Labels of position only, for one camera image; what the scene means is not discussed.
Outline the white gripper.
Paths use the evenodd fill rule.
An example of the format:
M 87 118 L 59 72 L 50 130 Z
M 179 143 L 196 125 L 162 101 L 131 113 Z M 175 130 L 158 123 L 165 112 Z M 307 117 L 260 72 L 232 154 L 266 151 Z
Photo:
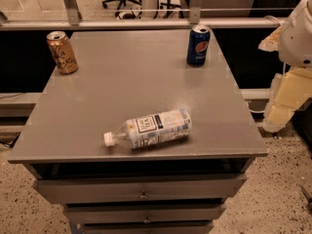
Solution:
M 265 52 L 279 50 L 280 60 L 292 65 L 287 73 L 275 75 L 264 110 L 262 128 L 276 133 L 312 97 L 312 24 L 305 19 L 285 23 L 263 39 L 258 48 Z

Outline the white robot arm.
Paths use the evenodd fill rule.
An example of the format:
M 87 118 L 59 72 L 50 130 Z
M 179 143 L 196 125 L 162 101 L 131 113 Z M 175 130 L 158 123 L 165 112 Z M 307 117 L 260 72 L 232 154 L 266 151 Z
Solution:
M 269 133 L 286 127 L 294 113 L 312 97 L 312 0 L 301 0 L 288 18 L 258 48 L 277 51 L 289 71 L 276 74 L 261 127 Z

